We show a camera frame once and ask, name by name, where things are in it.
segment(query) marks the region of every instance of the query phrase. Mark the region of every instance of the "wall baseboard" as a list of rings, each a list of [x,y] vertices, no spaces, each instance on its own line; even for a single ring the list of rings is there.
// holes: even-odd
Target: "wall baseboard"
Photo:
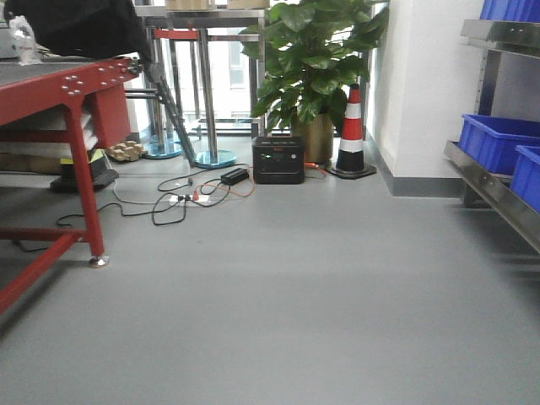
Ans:
[[[395,197],[461,197],[465,183],[458,178],[394,177],[382,158],[375,141],[370,136],[366,141],[373,164],[377,166],[390,193]]]

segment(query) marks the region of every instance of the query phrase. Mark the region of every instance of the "black bag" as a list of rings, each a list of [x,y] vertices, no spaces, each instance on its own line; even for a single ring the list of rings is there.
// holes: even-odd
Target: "black bag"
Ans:
[[[38,44],[61,56],[152,59],[131,0],[7,0],[4,19],[24,15]]]

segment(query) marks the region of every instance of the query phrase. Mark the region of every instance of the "cone base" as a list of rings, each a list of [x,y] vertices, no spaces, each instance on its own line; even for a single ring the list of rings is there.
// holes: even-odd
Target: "cone base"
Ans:
[[[344,171],[334,167],[329,167],[327,168],[327,172],[339,177],[340,179],[356,180],[361,177],[374,175],[377,172],[377,169],[371,165],[364,165],[364,169],[359,171]]]

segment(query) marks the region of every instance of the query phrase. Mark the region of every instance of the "red metal table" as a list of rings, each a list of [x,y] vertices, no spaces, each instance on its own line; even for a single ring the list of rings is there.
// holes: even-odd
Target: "red metal table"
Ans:
[[[8,142],[68,143],[84,211],[85,229],[1,228],[1,240],[45,240],[50,247],[0,291],[0,314],[12,305],[73,244],[89,244],[91,267],[108,263],[81,126],[83,105],[94,119],[96,148],[108,148],[130,133],[123,83],[137,77],[137,61],[59,58],[38,65],[0,62],[0,126],[62,106],[63,131],[3,131]]]

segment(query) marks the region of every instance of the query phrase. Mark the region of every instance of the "white wall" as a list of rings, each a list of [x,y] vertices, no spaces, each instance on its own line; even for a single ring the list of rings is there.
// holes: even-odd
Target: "white wall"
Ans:
[[[482,6],[483,0],[391,1],[369,130],[394,177],[456,177],[443,151],[448,139],[459,139],[462,114],[474,111],[482,59],[460,32]]]

